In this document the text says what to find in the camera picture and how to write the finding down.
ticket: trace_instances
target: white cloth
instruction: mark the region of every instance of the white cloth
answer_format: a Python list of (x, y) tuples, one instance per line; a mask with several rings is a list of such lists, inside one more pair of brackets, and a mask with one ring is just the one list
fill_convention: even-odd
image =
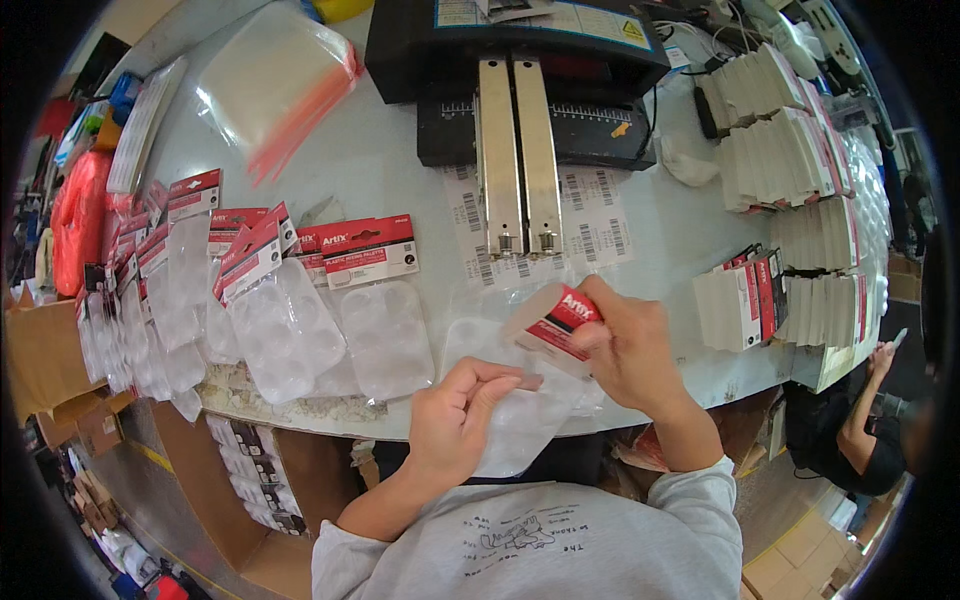
[(743, 545), (732, 468), (724, 457), (663, 475), (647, 505), (574, 484), (461, 486), (393, 543), (325, 521), (313, 597), (733, 600)]

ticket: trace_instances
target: white table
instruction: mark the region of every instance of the white table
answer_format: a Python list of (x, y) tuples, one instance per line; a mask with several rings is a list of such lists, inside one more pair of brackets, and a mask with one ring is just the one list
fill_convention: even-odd
[[(277, 183), (252, 188), (244, 161), (198, 116), (196, 81), (217, 51), (249, 16), (226, 26), (187, 53), (189, 68), (167, 112), (144, 173), (144, 181), (165, 184), (214, 168), (224, 170), (223, 207), (274, 206), (285, 201), (296, 223), (317, 203), (333, 199), (346, 218), (382, 217), (409, 212), (414, 221), (421, 272), (410, 281), (420, 289), (435, 362), (440, 366), (452, 286), (463, 273), (453, 223), (439, 173), (417, 158), (416, 109), (386, 106), (369, 75), (306, 139)], [(370, 13), (334, 26), (363, 52)], [(685, 46), (684, 33), (676, 39)], [(691, 55), (703, 51), (690, 43)], [(711, 159), (712, 145), (699, 131), (691, 78), (679, 76), (659, 92), (659, 132), (682, 135), (689, 152)], [(651, 106), (650, 95), (647, 98)], [(670, 316), (674, 357), (684, 383), (704, 407), (759, 392), (787, 379), (792, 348), (774, 343), (735, 354), (703, 345), (691, 279), (754, 242), (767, 243), (769, 228), (761, 216), (724, 211), (720, 181), (690, 188), (657, 165), (625, 174), (618, 187), (630, 226), (636, 260), (605, 273), (622, 294), (661, 300)], [(227, 375), (219, 373), (222, 379)], [(368, 411), (363, 402), (343, 400), (333, 406), (297, 401), (271, 407), (250, 399), (204, 394), (204, 406), (238, 418), (374, 439), (405, 439), (409, 401), (393, 402), (388, 411)], [(570, 420), (562, 435), (588, 433), (643, 423), (649, 419), (607, 399), (592, 418)]]

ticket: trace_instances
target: warning sticker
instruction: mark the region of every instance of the warning sticker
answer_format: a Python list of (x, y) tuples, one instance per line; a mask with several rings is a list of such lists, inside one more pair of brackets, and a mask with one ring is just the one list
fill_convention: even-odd
[[(434, 27), (488, 27), (491, 22), (472, 0), (436, 0)], [(653, 52), (640, 20), (620, 12), (575, 2), (554, 2), (550, 14), (513, 19), (497, 26), (527, 27), (596, 37)]]

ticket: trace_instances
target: stack of cards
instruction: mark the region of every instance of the stack of cards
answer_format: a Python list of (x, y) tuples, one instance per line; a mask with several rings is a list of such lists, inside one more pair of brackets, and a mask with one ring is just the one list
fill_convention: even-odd
[(720, 132), (747, 127), (783, 107), (812, 113), (804, 82), (797, 79), (787, 59), (767, 43), (699, 77), (697, 86), (704, 90)]
[(786, 320), (780, 250), (759, 244), (693, 279), (704, 344), (741, 352), (769, 340)]
[(800, 271), (850, 269), (860, 264), (853, 200), (829, 198), (776, 214), (770, 239), (783, 262)]
[(790, 317), (777, 337), (797, 346), (846, 348), (863, 342), (873, 287), (862, 273), (785, 277)]
[[(733, 212), (773, 213), (843, 191), (827, 133), (815, 117), (794, 108), (730, 130), (716, 149), (716, 163), (724, 207)], [(846, 162), (841, 170), (849, 175)], [(850, 178), (844, 181), (849, 189)]]

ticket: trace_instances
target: person's right hand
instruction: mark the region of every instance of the person's right hand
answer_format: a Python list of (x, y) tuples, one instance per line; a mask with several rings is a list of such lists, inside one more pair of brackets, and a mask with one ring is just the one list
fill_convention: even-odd
[(688, 397), (670, 355), (666, 311), (659, 302), (620, 296), (596, 275), (577, 289), (596, 304), (603, 323), (577, 327), (572, 341), (589, 354), (604, 392), (653, 420), (661, 419), (678, 396)]
[(867, 376), (876, 379), (877, 383), (883, 381), (894, 363), (894, 353), (896, 351), (893, 342), (877, 342), (876, 348), (867, 358)]

